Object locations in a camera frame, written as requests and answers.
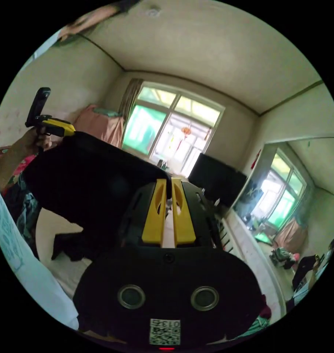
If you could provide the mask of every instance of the white fabric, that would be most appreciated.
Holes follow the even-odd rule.
[[[52,260],[53,244],[56,234],[81,232],[82,228],[77,224],[70,223],[65,218],[41,209],[36,226],[36,248],[39,260],[44,264],[69,298],[73,298],[81,276],[91,263],[89,259],[71,261],[70,258],[61,253]]]
[[[33,255],[20,235],[0,194],[0,247],[4,256],[32,298],[53,318],[77,330],[78,312],[50,271]]]

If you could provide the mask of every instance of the ceiling light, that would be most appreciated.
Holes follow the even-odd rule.
[[[146,15],[149,17],[158,17],[161,13],[161,9],[157,6],[152,6],[146,11]]]

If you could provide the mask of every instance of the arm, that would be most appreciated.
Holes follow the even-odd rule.
[[[317,261],[313,266],[312,276],[311,276],[309,283],[308,283],[308,290],[311,290],[312,287],[314,286],[315,282],[317,281],[318,268],[319,268],[319,262]]]
[[[38,136],[35,129],[27,131],[9,150],[0,156],[0,191],[3,191],[21,161],[38,152],[38,147],[48,149],[51,146],[50,136]]]
[[[74,23],[65,26],[59,33],[58,39],[63,42],[70,35],[78,34],[85,29],[102,22],[106,18],[113,16],[119,11],[119,8],[114,5],[100,7],[92,12],[78,18]]]
[[[25,157],[20,150],[14,148],[14,145],[0,156],[0,191],[4,190],[15,169]]]

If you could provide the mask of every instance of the window frame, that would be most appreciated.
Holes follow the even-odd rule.
[[[282,178],[282,176],[280,176],[280,174],[273,168],[270,167],[269,172],[275,173],[282,181],[283,181],[283,186],[281,188],[281,192],[279,193],[276,201],[274,202],[274,205],[272,206],[272,208],[269,210],[268,214],[265,216],[266,222],[269,223],[272,227],[276,227],[273,223],[269,222],[269,218],[271,217],[271,215],[273,214],[273,212],[275,211],[276,207],[278,206],[278,204],[280,203],[280,200],[282,199],[285,191],[287,191],[294,199],[295,199],[295,206],[292,208],[291,212],[288,214],[287,219],[284,221],[284,223],[280,226],[280,228],[277,228],[277,230],[281,230],[283,228],[283,226],[286,224],[286,222],[288,221],[288,219],[290,219],[292,217],[292,215],[294,214],[295,210],[297,209],[297,207],[299,206],[299,204],[301,203],[301,200],[303,199],[305,190],[307,188],[307,183],[304,180],[303,176],[300,174],[300,172],[298,171],[298,169],[294,166],[294,164],[291,162],[291,160],[286,156],[286,154],[280,149],[278,148],[276,150],[275,155],[278,155],[289,167],[290,167],[290,171],[288,173],[287,179],[284,180]],[[292,187],[289,185],[289,181],[291,179],[292,174],[295,173],[295,175],[298,177],[298,179],[300,180],[300,182],[303,184],[303,188],[301,190],[301,192],[297,195],[296,192],[292,189]]]
[[[176,129],[178,129],[178,127],[176,127],[175,125],[173,125],[173,123],[170,122],[170,119],[167,120],[167,123],[166,123],[165,127],[167,126],[167,124],[170,124],[170,125],[171,125],[172,131],[175,131]],[[199,124],[199,125],[201,125],[201,126],[207,128],[207,129],[209,129],[209,131],[211,132],[211,127],[205,126],[205,125],[203,125],[203,124]],[[200,139],[200,138],[197,137],[197,136],[195,136],[195,140],[194,140],[193,143],[188,142],[188,144],[189,144],[189,150],[188,150],[188,152],[186,153],[186,155],[185,155],[183,161],[181,161],[181,163],[182,163],[182,165],[183,165],[183,168],[182,168],[182,169],[184,169],[185,163],[187,162],[188,158],[189,158],[190,155],[192,154],[193,149],[197,149],[198,151],[200,151],[200,153],[202,153],[202,151],[204,150],[204,149],[201,149],[201,148],[199,148],[199,147],[196,146],[196,143],[197,143],[197,140],[198,140],[198,139]],[[165,147],[168,145],[168,143],[169,143],[169,141],[167,140],[167,141],[165,142],[165,144],[164,144],[163,150],[164,150]]]
[[[156,145],[157,145],[157,143],[158,143],[158,141],[160,139],[160,136],[161,136],[161,134],[162,134],[165,126],[167,125],[167,123],[168,123],[168,121],[169,121],[169,119],[170,119],[172,114],[179,115],[179,116],[184,117],[186,119],[189,119],[189,120],[191,120],[191,121],[193,121],[193,122],[195,122],[197,124],[200,124],[202,126],[210,128],[210,136],[207,139],[205,147],[201,151],[201,153],[205,153],[205,151],[207,150],[207,148],[208,148],[208,146],[209,146],[209,144],[210,144],[210,142],[211,142],[211,140],[213,138],[213,135],[214,135],[214,133],[215,133],[217,127],[218,127],[218,124],[220,123],[220,120],[221,120],[221,118],[222,118],[222,116],[224,114],[225,107],[223,107],[223,106],[221,106],[221,105],[219,105],[219,104],[217,104],[215,102],[212,102],[212,101],[210,101],[210,100],[208,100],[206,98],[203,98],[201,96],[198,96],[196,94],[188,92],[186,90],[179,89],[179,88],[172,87],[172,86],[167,86],[167,85],[164,85],[164,84],[155,83],[155,82],[147,82],[147,81],[145,81],[141,85],[141,88],[140,88],[138,96],[140,95],[141,90],[143,88],[159,89],[159,90],[167,91],[167,92],[170,92],[170,93],[173,93],[173,94],[176,95],[169,108],[167,108],[166,106],[163,106],[163,105],[160,105],[160,104],[157,104],[157,103],[151,103],[149,101],[145,101],[145,100],[142,100],[142,99],[136,99],[135,100],[134,107],[135,106],[142,106],[142,107],[154,109],[154,110],[157,110],[157,111],[160,111],[160,112],[163,112],[163,113],[166,114],[166,117],[163,120],[163,122],[161,124],[161,127],[160,127],[160,129],[159,129],[159,131],[158,131],[158,133],[157,133],[157,135],[156,135],[156,137],[155,137],[155,139],[154,139],[154,141],[153,141],[153,143],[151,145],[151,148],[149,150],[148,155],[144,155],[143,156],[144,159],[146,159],[146,158],[148,158],[149,160],[151,159],[151,156],[152,156],[152,154],[155,151],[155,148],[156,148]],[[204,104],[204,105],[206,105],[206,106],[208,106],[208,107],[210,107],[212,109],[215,109],[215,110],[219,111],[220,113],[219,113],[219,116],[218,116],[217,121],[215,122],[215,124],[214,125],[208,124],[205,121],[198,120],[198,119],[196,119],[193,116],[190,116],[188,114],[185,114],[185,113],[182,113],[182,112],[179,112],[179,111],[175,110],[175,108],[176,108],[176,106],[177,106],[177,104],[179,102],[179,99],[182,96],[186,97],[186,98],[189,98],[191,100],[194,100],[194,101],[196,101],[198,103]],[[130,153],[133,153],[133,154],[140,155],[139,151],[136,151],[135,149],[133,149],[131,147],[125,147],[124,150],[126,150],[126,151],[128,151]]]

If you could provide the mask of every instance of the green window glass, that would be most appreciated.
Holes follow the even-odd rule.
[[[175,96],[175,93],[163,91],[161,89],[143,87],[138,99],[169,108],[173,103]]]
[[[276,171],[284,181],[287,180],[288,174],[291,171],[291,168],[278,154],[275,154],[271,168]]]
[[[292,173],[291,178],[288,182],[289,186],[293,189],[296,195],[299,195],[303,189],[303,183],[299,180],[295,173]]]
[[[136,105],[127,124],[123,148],[148,155],[165,117],[165,113]]]
[[[280,228],[284,222],[287,221],[288,215],[295,205],[295,201],[295,198],[287,190],[285,190],[268,221]]]

